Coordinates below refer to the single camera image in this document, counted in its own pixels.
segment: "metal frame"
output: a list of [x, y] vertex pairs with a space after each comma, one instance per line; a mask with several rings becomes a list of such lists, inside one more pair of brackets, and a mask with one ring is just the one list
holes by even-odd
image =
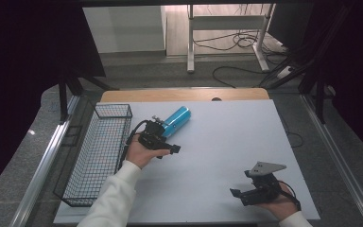
[[347, 188], [353, 196], [353, 199], [358, 206], [358, 209], [363, 217], [363, 188], [358, 180], [355, 178], [353, 172], [350, 170], [349, 165], [344, 159], [343, 155], [340, 152], [335, 140], [333, 139], [331, 133], [328, 131], [328, 128], [325, 124], [322, 124], [317, 117], [317, 114], [313, 111], [315, 109], [314, 104], [311, 100], [310, 95], [301, 96], [305, 108], [308, 111], [311, 119], [320, 133], [320, 137], [323, 143], [328, 148], [328, 151], [332, 157], [332, 160], [337, 167], [338, 172], [341, 175], [341, 178], [346, 183]]
[[28, 220], [29, 215], [31, 214], [32, 208], [40, 195], [40, 192], [43, 188], [43, 183], [45, 182], [46, 176], [48, 175], [49, 169], [52, 163], [55, 160], [55, 156], [57, 151], [59, 150], [61, 140], [66, 134], [66, 130], [69, 127], [69, 122], [72, 117], [72, 113], [74, 112], [79, 97], [72, 96], [70, 102], [68, 104], [69, 117], [62, 124], [59, 124], [51, 138], [51, 141], [48, 144], [47, 149], [43, 155], [40, 164], [37, 167], [37, 170], [34, 173], [34, 176], [23, 196], [20, 204], [17, 208], [16, 213], [13, 216], [13, 219], [10, 223], [11, 226], [25, 226]]
[[257, 57], [263, 72], [269, 71], [267, 61], [262, 52], [262, 43], [265, 33], [267, 32], [270, 14], [274, 4], [270, 4], [269, 10], [265, 16], [248, 15], [248, 16], [194, 16], [193, 7], [189, 5], [188, 13], [188, 50], [187, 50], [187, 72], [194, 73], [194, 38], [195, 30], [237, 30], [237, 29], [259, 29], [258, 42], [252, 48]]

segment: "cable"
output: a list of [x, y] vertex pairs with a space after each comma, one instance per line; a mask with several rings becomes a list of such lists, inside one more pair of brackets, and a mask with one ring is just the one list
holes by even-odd
[[230, 86], [230, 87], [233, 87], [233, 88], [236, 88], [235, 86], [231, 85], [230, 83], [227, 83], [227, 82], [224, 82], [220, 79], [218, 79], [215, 75], [215, 72], [219, 69], [224, 69], [224, 68], [228, 68], [228, 69], [236, 69], [236, 70], [240, 70], [240, 71], [245, 71], [245, 72], [249, 72], [249, 73], [253, 73], [253, 74], [265, 74], [263, 72], [255, 72], [255, 71], [251, 71], [249, 69], [243, 69], [243, 68], [238, 68], [238, 67], [233, 67], [233, 66], [220, 66], [218, 68], [216, 68], [214, 71], [212, 71], [212, 78], [227, 85], [227, 86]]
[[263, 47], [263, 50], [265, 49], [266, 51], [272, 53], [272, 54], [278, 54], [278, 55], [288, 55], [289, 53], [287, 52], [279, 52], [279, 51], [274, 51], [274, 50], [271, 50], [269, 47], [267, 47], [264, 43], [262, 43], [262, 47]]
[[267, 60], [267, 62], [269, 62], [271, 64], [280, 64], [280, 62], [271, 61], [269, 59], [269, 56], [280, 56], [280, 55], [278, 55], [278, 54], [265, 54], [265, 59]]
[[250, 4], [251, 7], [250, 7], [250, 11], [249, 11], [249, 15], [251, 15], [251, 10], [252, 10], [252, 4]]
[[149, 122], [148, 120], [144, 120], [144, 121], [138, 123], [138, 125], [134, 128], [134, 130], [131, 131], [131, 133], [130, 133], [130, 135], [128, 137], [128, 140], [126, 141], [126, 145], [123, 148], [122, 155], [120, 156], [120, 161], [119, 161], [119, 165], [118, 165], [117, 170], [119, 170], [122, 167], [122, 163], [126, 159], [126, 155], [128, 153], [128, 149], [129, 149], [129, 145], [131, 143], [132, 137], [136, 134], [138, 128], [140, 128], [143, 124], [146, 124], [148, 122]]
[[[241, 48], [247, 48], [247, 47], [252, 46], [253, 43], [257, 39], [257, 37], [254, 37], [254, 36], [250, 35], [249, 32], [252, 32], [252, 31], [236, 32], [236, 33], [233, 33], [233, 34], [214, 37], [214, 38], [205, 39], [205, 40], [198, 40], [198, 41], [193, 40], [193, 43], [195, 45], [197, 45], [197, 46], [206, 47], [206, 48], [210, 48], [210, 49], [214, 49], [214, 50], [223, 50], [223, 51], [233, 49], [236, 46], [239, 46]], [[231, 46], [231, 47], [228, 47], [228, 48], [223, 48], [222, 49], [222, 48], [216, 48], [216, 47], [213, 47], [213, 46], [210, 46], [210, 45], [198, 44], [198, 43], [201, 43], [201, 42], [213, 41], [213, 40], [223, 39], [223, 38], [227, 38], [227, 37], [231, 37], [231, 36], [233, 36], [234, 45]], [[247, 44], [247, 45], [241, 44], [242, 41], [248, 41], [248, 40], [253, 40], [253, 42], [250, 42], [250, 44]]]
[[296, 133], [296, 132], [291, 132], [290, 131], [290, 128], [288, 127], [287, 122], [285, 121], [285, 118], [281, 115], [281, 113], [279, 112], [279, 109], [277, 107], [276, 107], [276, 112], [278, 113], [279, 117], [282, 119], [282, 125], [285, 128], [285, 134], [286, 134], [286, 136], [288, 137], [291, 134], [291, 135], [296, 135], [296, 136], [298, 136], [300, 138], [300, 141], [301, 142], [299, 143], [299, 145], [294, 145], [294, 146], [293, 145], [290, 145], [290, 146], [292, 148], [302, 147], [303, 144], [304, 144], [303, 137], [300, 134]]
[[282, 182], [282, 181], [278, 181], [278, 182], [286, 185], [288, 187], [288, 189], [290, 189], [291, 193], [293, 193], [294, 198], [297, 198], [296, 197], [296, 192], [293, 190], [293, 188], [290, 185], [288, 185], [287, 183]]
[[325, 32], [330, 28], [332, 24], [333, 17], [336, 16], [335, 13], [331, 13], [329, 15], [328, 20], [322, 25], [320, 29], [318, 29], [317, 33], [311, 37], [309, 41], [307, 41], [306, 44], [302, 45], [295, 51], [289, 53], [287, 55], [287, 58], [282, 61], [280, 64], [278, 64], [272, 72], [269, 73], [259, 84], [258, 87], [267, 88], [268, 83], [276, 79], [280, 72], [282, 72], [283, 69], [288, 67], [288, 65], [292, 64], [293, 61], [301, 61], [302, 68], [301, 70], [305, 70], [306, 68], [310, 67], [314, 63], [314, 51], [316, 44], [318, 44], [324, 36]]
[[246, 9], [244, 9], [244, 15], [247, 15], [247, 8], [249, 7], [249, 4], [246, 4]]
[[239, 9], [240, 9], [240, 15], [241, 15], [241, 7], [242, 7], [242, 5], [243, 4], [238, 4], [238, 9], [235, 11], [235, 13], [233, 15], [235, 15], [238, 12]]
[[212, 15], [212, 12], [209, 10], [209, 5], [207, 5], [207, 9], [209, 11], [209, 14]]

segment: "wire basket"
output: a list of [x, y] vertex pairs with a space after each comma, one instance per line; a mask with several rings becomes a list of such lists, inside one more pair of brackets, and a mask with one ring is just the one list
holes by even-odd
[[[74, 207], [94, 203], [107, 177], [117, 171], [130, 133], [131, 118], [129, 104], [98, 103], [95, 106], [73, 168], [67, 171], [71, 172], [66, 177], [67, 183], [62, 183], [62, 186], [57, 183], [55, 194], [62, 201]], [[69, 155], [67, 159], [75, 160], [75, 155]]]

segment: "hand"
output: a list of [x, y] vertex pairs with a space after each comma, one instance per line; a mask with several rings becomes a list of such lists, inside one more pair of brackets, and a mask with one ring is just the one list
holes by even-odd
[[170, 149], [147, 149], [138, 142], [138, 137], [140, 137], [139, 134], [135, 134], [132, 137], [128, 153], [126, 155], [126, 160], [136, 164], [141, 169], [143, 169], [143, 167], [146, 166], [153, 157], [170, 154]]
[[[282, 190], [291, 195], [290, 190], [288, 190], [284, 183], [279, 183], [279, 185], [282, 187]], [[296, 204], [283, 195], [279, 195], [272, 202], [257, 204], [257, 206], [269, 210], [278, 220], [284, 220], [298, 211]]]

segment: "gray floor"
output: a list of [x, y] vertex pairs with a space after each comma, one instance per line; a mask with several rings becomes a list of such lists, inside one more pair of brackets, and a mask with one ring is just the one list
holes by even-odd
[[[259, 71], [259, 65], [250, 55], [198, 58], [195, 74], [186, 72], [186, 62], [183, 58], [142, 54], [118, 59], [116, 56], [103, 55], [102, 61], [107, 77], [101, 80], [121, 89], [223, 87], [225, 85], [212, 78], [212, 71], [218, 66], [229, 65]], [[238, 87], [255, 86], [263, 77], [234, 70], [219, 72], [219, 76]], [[297, 92], [299, 82], [300, 79], [294, 79], [268, 92], [285, 122], [285, 129], [302, 137], [301, 140], [296, 135], [288, 135], [292, 147], [297, 146], [293, 151], [320, 212], [321, 220], [311, 222], [314, 226], [363, 226], [363, 217], [325, 144], [320, 139], [308, 111], [304, 108], [303, 100]], [[103, 91], [88, 81], [83, 80], [82, 83], [86, 89], [85, 94], [97, 101]], [[324, 113], [330, 132], [363, 186], [362, 142], [337, 114], [330, 99], [325, 101]], [[43, 157], [59, 118], [59, 93], [58, 88], [53, 87], [43, 94], [42, 107], [30, 127], [30, 133], [0, 177], [0, 226], [9, 225]], [[52, 193], [60, 172], [58, 168], [55, 170], [48, 176], [27, 226], [52, 226], [52, 220], [60, 203], [58, 197]], [[277, 224], [263, 223], [260, 226], [277, 226]]]

